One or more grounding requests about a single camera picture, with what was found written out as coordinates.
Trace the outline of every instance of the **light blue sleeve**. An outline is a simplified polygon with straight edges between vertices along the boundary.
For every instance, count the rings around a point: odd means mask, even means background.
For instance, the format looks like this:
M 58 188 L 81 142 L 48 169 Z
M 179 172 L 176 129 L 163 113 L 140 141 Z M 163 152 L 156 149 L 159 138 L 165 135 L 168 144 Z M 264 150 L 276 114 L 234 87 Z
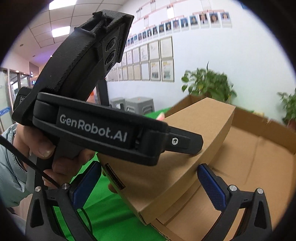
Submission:
M 17 124 L 10 126 L 3 134 L 10 143 L 16 132 Z M 15 207 L 30 193 L 25 188 L 27 171 L 19 164 L 16 157 L 0 145 L 0 197 L 5 207 Z

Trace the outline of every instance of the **open cardboard box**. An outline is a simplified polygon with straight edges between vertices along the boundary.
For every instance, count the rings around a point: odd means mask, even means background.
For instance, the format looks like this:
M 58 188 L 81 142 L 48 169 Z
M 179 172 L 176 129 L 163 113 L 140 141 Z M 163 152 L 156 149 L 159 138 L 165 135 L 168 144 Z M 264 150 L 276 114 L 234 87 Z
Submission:
M 166 116 L 200 101 L 187 96 Z M 209 166 L 214 173 L 242 191 L 265 192 L 272 227 L 284 214 L 295 191 L 296 133 L 285 126 L 236 108 L 229 133 Z M 228 235 L 236 232 L 243 215 L 240 210 Z M 151 225 L 172 241 L 202 240 L 220 212 L 215 210 L 198 180 Z
M 168 210 L 197 181 L 197 167 L 209 163 L 220 149 L 232 123 L 235 107 L 206 98 L 165 121 L 201 134 L 202 150 L 195 156 L 165 151 L 154 167 L 97 154 L 102 167 L 130 209 L 149 224 Z

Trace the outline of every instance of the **green table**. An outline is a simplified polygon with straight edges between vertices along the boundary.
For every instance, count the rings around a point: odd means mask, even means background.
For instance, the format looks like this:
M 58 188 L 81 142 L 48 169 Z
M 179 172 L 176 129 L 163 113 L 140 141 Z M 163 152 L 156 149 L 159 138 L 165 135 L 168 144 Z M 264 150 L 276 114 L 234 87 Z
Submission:
M 150 113 L 147 116 L 156 118 L 161 112 L 168 109 Z M 79 173 L 82 173 L 92 160 L 84 165 Z M 99 241 L 164 241 L 152 226 L 143 225 L 123 202 L 118 194 L 108 189 L 109 180 L 103 175 L 100 177 L 94 190 L 84 205 L 93 227 L 93 234 Z M 55 208 L 61 228 L 68 240 L 74 240 L 67 225 L 64 222 L 59 208 Z M 84 222 L 87 224 L 83 213 L 79 211 Z

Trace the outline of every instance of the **green plant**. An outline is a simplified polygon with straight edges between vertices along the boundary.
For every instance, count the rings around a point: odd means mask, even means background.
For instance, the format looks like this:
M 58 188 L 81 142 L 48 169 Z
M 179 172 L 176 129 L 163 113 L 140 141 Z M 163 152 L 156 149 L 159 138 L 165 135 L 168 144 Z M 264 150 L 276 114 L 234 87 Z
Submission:
M 208 65 L 209 63 L 207 63 L 206 69 L 186 70 L 181 78 L 185 83 L 182 86 L 182 91 L 188 89 L 189 94 L 205 95 L 223 102 L 226 102 L 232 95 L 237 96 L 232 89 L 233 84 L 227 80 L 227 75 L 210 70 Z
M 286 117 L 283 119 L 283 122 L 287 124 L 289 120 L 296 119 L 296 89 L 294 94 L 287 94 L 286 92 L 277 93 L 281 97 L 281 101 L 284 106 L 283 109 L 286 110 Z

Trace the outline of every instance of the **gray plastic stool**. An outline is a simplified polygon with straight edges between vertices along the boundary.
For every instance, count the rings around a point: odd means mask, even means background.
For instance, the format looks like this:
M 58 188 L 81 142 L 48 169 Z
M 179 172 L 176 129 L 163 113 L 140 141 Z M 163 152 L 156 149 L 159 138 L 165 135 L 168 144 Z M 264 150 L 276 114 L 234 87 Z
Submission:
M 154 112 L 153 99 L 147 97 L 126 99 L 126 111 L 139 115 L 145 115 Z
M 126 101 L 124 98 L 114 98 L 110 100 L 110 106 L 121 110 L 126 110 Z

